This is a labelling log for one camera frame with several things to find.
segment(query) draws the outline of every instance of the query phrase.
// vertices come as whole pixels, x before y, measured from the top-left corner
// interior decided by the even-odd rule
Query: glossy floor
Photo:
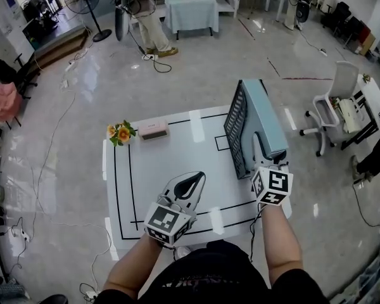
[[[348,160],[352,154],[362,159],[377,141],[377,134],[345,151],[327,149],[322,158],[317,158],[317,139],[300,137],[298,130],[311,125],[304,112],[312,109],[312,98],[326,91],[331,82],[282,79],[330,79],[335,61],[347,59],[380,84],[380,67],[344,51],[329,30],[318,23],[316,15],[305,24],[303,33],[311,44],[326,49],[326,57],[309,46],[298,31],[290,32],[274,18],[275,13],[260,11],[254,12],[251,20],[221,16],[220,32],[214,37],[207,30],[182,33],[180,40],[174,41],[180,53],[163,59],[172,65],[169,73],[157,73],[152,63],[142,61],[130,37],[118,42],[114,35],[93,44],[73,71],[65,74],[69,60],[65,58],[42,72],[38,87],[29,91],[32,99],[20,115],[22,127],[14,123],[13,130],[6,131],[1,150],[7,224],[23,217],[24,229],[34,236],[20,257],[22,268],[15,267],[12,275],[34,301],[63,293],[71,303],[83,303],[79,284],[94,285],[91,263],[97,253],[108,248],[105,230],[93,226],[108,224],[106,183],[102,178],[106,126],[123,119],[136,121],[228,105],[238,80],[243,78],[265,81],[288,138],[294,173],[290,222],[303,248],[305,268],[330,295],[368,262],[380,243],[380,235],[378,229],[367,227],[360,218]],[[111,22],[103,20],[103,28],[111,27]],[[137,27],[134,37],[140,41]],[[61,89],[64,80],[68,87]],[[73,100],[47,155],[58,120]],[[36,203],[34,188],[39,190],[46,214]],[[358,190],[358,197],[364,215],[372,223],[379,223],[380,175]],[[250,237],[242,235],[230,241],[249,253]],[[22,240],[10,233],[1,237],[8,271],[23,247]],[[94,274],[100,287],[123,254],[111,251],[97,257]],[[163,250],[153,276],[171,261],[171,252]],[[253,264],[267,280],[259,232]]]

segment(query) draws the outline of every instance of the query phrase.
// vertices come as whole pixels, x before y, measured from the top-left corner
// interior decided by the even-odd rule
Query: red line on floor
[[[283,80],[334,80],[334,79],[320,79],[320,78],[283,78]]]
[[[274,67],[273,63],[270,62],[269,58],[267,58],[267,60],[269,61],[270,65],[273,67],[273,69],[276,71],[277,75],[280,77],[279,72],[277,71],[277,68]]]
[[[252,35],[252,33],[249,31],[249,29],[247,28],[247,26],[245,26],[245,24],[238,18],[239,22],[242,24],[242,26],[248,31],[248,33],[252,36],[253,40],[255,41],[256,39],[254,38],[254,36]]]

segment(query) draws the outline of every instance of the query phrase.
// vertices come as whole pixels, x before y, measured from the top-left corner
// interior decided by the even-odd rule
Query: beige pants
[[[284,21],[284,26],[290,30],[294,30],[294,26],[298,24],[296,18],[297,2],[298,0],[288,0],[289,5],[287,8],[287,15]]]
[[[139,30],[146,48],[157,48],[159,52],[172,49],[169,40],[162,30],[162,24],[156,13],[138,18]]]

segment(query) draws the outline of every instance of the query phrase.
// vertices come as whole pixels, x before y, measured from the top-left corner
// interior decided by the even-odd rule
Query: flower
[[[111,125],[107,126],[107,133],[108,133],[108,135],[110,135],[110,137],[113,137],[115,135],[114,126],[111,126]]]
[[[119,139],[121,142],[128,142],[129,137],[130,137],[130,134],[129,134],[129,129],[128,129],[128,128],[126,128],[126,127],[121,127],[121,128],[118,130],[118,139]]]

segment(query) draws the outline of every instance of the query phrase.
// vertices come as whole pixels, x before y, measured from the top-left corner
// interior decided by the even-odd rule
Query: white office chair
[[[326,128],[336,127],[339,125],[339,117],[336,114],[332,104],[329,100],[330,97],[339,97],[340,99],[351,99],[356,106],[357,111],[360,111],[355,98],[352,98],[353,91],[355,90],[357,77],[359,75],[359,69],[346,61],[336,62],[336,73],[330,90],[321,96],[316,96],[313,99],[313,105],[317,114],[312,111],[306,111],[305,116],[312,117],[317,123],[317,128],[300,130],[300,135],[320,133],[321,145],[320,151],[317,151],[316,155],[324,155],[326,144]]]

